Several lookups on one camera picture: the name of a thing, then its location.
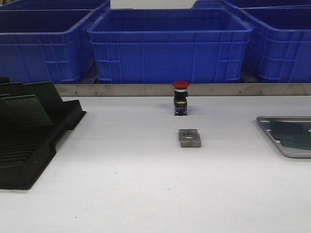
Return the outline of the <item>green circuit board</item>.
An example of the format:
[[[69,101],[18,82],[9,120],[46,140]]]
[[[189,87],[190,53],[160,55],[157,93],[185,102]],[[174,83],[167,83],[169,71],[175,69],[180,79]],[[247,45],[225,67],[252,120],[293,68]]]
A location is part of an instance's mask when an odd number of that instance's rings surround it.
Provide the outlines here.
[[[309,131],[301,123],[271,121],[270,127],[275,139],[309,142]]]
[[[25,96],[27,95],[27,90],[22,82],[18,83],[3,83],[0,85],[0,94],[6,95],[10,94],[12,97]]]
[[[28,94],[37,96],[45,109],[66,108],[53,82],[28,83],[24,86]]]
[[[311,149],[311,143],[310,142],[281,139],[280,143],[284,147],[298,148],[298,149],[304,149],[304,150],[310,150]]]
[[[7,116],[23,128],[52,126],[53,122],[36,95],[0,99]]]

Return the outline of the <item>silver metal tray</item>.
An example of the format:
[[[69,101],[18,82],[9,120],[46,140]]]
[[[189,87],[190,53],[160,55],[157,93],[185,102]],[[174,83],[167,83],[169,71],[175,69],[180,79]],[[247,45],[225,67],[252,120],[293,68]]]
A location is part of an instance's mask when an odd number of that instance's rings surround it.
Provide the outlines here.
[[[311,131],[311,117],[310,116],[259,116],[256,118],[259,127],[264,131],[267,137],[273,142],[278,150],[286,157],[294,159],[310,159],[311,151],[299,148],[290,148],[283,146],[279,140],[273,138],[270,122],[271,121],[284,121],[301,123],[302,126]]]

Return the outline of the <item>black circuit board rack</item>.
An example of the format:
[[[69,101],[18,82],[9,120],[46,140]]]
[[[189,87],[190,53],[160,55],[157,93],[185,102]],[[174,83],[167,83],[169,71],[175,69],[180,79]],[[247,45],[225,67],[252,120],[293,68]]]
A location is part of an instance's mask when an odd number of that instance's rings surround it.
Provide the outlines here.
[[[1,77],[0,84],[12,83]],[[63,101],[66,108],[45,109],[52,126],[23,128],[7,116],[0,103],[0,187],[28,190],[56,154],[56,143],[86,114],[78,100]]]

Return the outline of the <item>red emergency stop button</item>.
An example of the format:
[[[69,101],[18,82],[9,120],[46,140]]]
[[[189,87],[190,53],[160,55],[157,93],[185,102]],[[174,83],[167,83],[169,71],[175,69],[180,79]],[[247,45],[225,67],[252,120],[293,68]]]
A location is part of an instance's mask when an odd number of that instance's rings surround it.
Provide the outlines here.
[[[188,86],[187,81],[175,81],[174,86],[174,115],[175,116],[186,116],[187,115],[187,97],[188,97]]]

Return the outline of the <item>grey metal clamp block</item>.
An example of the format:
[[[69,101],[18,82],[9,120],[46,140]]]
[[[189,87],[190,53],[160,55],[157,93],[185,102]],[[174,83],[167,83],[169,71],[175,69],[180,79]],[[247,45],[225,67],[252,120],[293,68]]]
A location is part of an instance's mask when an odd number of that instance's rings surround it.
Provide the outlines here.
[[[182,148],[200,148],[201,137],[197,129],[179,129],[179,143]]]

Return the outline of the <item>blue plastic crate centre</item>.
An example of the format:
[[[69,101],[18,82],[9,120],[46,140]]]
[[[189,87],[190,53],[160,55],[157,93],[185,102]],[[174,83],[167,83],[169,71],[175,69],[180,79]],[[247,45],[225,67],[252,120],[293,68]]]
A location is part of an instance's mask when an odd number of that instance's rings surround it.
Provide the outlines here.
[[[237,83],[252,28],[225,9],[115,9],[88,33],[100,83]]]

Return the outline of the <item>blue plastic crate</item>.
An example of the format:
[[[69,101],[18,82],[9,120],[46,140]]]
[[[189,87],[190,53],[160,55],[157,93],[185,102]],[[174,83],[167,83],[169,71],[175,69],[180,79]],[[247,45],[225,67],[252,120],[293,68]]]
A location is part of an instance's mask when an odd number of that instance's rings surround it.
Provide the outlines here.
[[[91,10],[2,10],[0,75],[11,82],[78,83],[94,63]]]
[[[252,28],[225,9],[115,9],[88,33],[100,83],[237,83]]]
[[[311,9],[243,8],[253,28],[244,63],[262,83],[310,83]]]
[[[197,0],[192,9],[253,8],[253,7],[302,7],[310,6],[310,0]]]

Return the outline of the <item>blue plastic crate far right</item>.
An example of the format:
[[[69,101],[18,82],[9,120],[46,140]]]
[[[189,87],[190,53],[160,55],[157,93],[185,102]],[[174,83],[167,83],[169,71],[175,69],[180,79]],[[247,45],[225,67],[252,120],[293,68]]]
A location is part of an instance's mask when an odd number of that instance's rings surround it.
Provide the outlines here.
[[[310,0],[197,0],[192,9],[253,8],[253,7],[302,7],[310,6]]]

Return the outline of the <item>blue plastic crate left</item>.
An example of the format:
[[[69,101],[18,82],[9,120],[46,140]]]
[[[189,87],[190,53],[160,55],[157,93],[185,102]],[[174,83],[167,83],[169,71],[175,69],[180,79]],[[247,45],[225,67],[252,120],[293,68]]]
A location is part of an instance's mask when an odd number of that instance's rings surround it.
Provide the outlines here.
[[[2,10],[0,75],[11,82],[78,83],[94,63],[91,10]]]

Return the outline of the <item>blue crate back left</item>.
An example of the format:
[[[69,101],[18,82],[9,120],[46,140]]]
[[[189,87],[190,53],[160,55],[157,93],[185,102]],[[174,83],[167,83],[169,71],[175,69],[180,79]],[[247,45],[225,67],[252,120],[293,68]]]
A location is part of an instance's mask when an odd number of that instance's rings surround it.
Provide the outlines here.
[[[109,0],[17,0],[1,5],[1,10],[97,10],[110,6]]]

